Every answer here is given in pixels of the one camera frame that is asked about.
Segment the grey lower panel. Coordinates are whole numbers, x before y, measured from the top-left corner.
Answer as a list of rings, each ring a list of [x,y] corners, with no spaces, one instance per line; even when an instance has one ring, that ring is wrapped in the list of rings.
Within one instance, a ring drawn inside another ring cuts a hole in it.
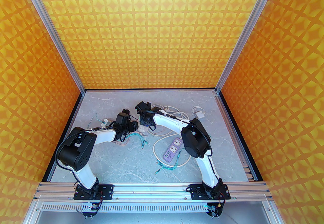
[[[42,212],[36,224],[270,224],[261,217],[231,217],[222,214],[219,218],[205,213],[100,213],[90,218],[80,213]]]

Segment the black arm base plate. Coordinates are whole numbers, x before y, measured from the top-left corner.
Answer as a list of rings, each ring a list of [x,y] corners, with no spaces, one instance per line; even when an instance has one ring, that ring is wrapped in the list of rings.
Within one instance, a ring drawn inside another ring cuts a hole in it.
[[[190,184],[186,188],[186,192],[190,193],[192,200],[230,200],[231,195],[227,184],[209,187],[202,184]]]
[[[114,185],[95,184],[93,188],[86,189],[81,184],[76,186],[74,200],[112,200]]]

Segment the aluminium front rail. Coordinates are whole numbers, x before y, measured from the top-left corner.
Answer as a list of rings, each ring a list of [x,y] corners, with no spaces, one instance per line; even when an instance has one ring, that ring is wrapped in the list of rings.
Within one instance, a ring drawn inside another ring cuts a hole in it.
[[[186,192],[189,183],[115,183],[110,202],[184,202],[192,201]],[[229,201],[273,200],[265,182],[229,182]]]

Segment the black table edge trim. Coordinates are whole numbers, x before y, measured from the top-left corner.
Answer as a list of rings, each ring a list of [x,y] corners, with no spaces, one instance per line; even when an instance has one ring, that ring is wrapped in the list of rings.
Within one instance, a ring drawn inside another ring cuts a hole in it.
[[[250,168],[253,168],[258,177],[257,182],[263,182],[264,179],[256,165],[250,149],[248,148],[247,142],[245,141],[244,136],[242,135],[242,132],[236,123],[236,120],[221,91],[215,94],[215,99],[242,165],[247,164]]]
[[[57,163],[55,161],[55,159],[56,159],[56,151],[57,151],[59,145],[61,144],[61,142],[64,140],[64,138],[70,132],[71,126],[72,126],[72,124],[73,124],[73,122],[75,120],[75,117],[76,117],[76,115],[78,113],[80,105],[81,105],[81,103],[83,101],[83,98],[84,98],[84,95],[82,93],[80,93],[77,100],[76,100],[76,103],[75,103],[75,105],[74,105],[74,107],[72,109],[72,112],[71,112],[71,114],[70,114],[70,116],[69,116],[69,118],[68,118],[68,120],[66,122],[66,125],[65,125],[65,127],[63,129],[61,137],[60,137],[60,139],[58,141],[58,144],[57,144],[57,146],[56,146],[56,148],[54,150],[52,158],[50,159],[49,165],[48,165],[48,167],[47,167],[47,169],[46,169],[46,171],[44,173],[44,176],[43,176],[41,182],[50,182],[51,181],[53,173],[54,173],[55,168],[57,166]]]
[[[194,91],[194,90],[212,90],[215,91],[214,88],[119,88],[119,89],[112,89],[112,88],[85,88],[85,92],[90,91]]]

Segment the aluminium corner post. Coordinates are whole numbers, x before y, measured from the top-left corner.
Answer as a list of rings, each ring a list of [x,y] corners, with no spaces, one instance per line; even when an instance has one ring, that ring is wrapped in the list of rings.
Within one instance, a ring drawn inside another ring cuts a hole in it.
[[[236,64],[236,61],[238,60],[246,42],[248,41],[250,34],[252,33],[262,11],[264,10],[267,1],[268,0],[256,0],[256,3],[253,6],[253,9],[247,19],[247,22],[244,25],[242,33],[240,34],[238,41],[235,44],[234,49],[228,59],[228,62],[220,76],[220,79],[216,84],[216,87],[214,89],[216,95],[219,95],[220,91],[222,90],[222,87],[224,86],[231,71],[233,70],[233,67]]]
[[[52,39],[55,47],[57,48],[64,64],[66,65],[69,73],[71,74],[75,84],[77,85],[80,93],[82,96],[85,95],[86,93],[86,90],[85,90],[85,87],[83,86],[83,83],[61,41],[61,38],[60,36],[58,35],[58,32],[56,30],[56,28],[54,27],[54,24],[47,12],[47,9],[45,8],[45,5],[43,3],[42,0],[31,0],[38,15],[40,16],[47,32],[49,33],[50,35],[50,38]]]

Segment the aluminium side rail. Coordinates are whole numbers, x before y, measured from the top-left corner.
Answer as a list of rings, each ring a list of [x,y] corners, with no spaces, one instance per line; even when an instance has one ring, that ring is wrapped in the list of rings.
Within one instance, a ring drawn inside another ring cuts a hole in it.
[[[258,177],[253,168],[250,168],[247,164],[243,164],[242,166],[249,182],[258,181]]]

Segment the small controller board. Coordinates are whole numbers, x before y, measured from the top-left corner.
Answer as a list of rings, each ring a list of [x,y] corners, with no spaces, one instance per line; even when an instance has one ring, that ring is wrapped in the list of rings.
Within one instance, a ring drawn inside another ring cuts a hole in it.
[[[225,201],[223,201],[223,202],[216,202],[216,203],[207,203],[207,205],[205,206],[205,208],[207,210],[206,213],[209,216],[211,216],[212,218],[214,218],[214,217],[219,218],[219,216],[223,212],[224,204],[225,204]]]
[[[92,203],[91,208],[90,208],[90,212],[85,212],[83,213],[83,216],[85,217],[85,219],[90,218],[92,219],[101,209],[102,206],[102,201],[98,202],[98,203]]]

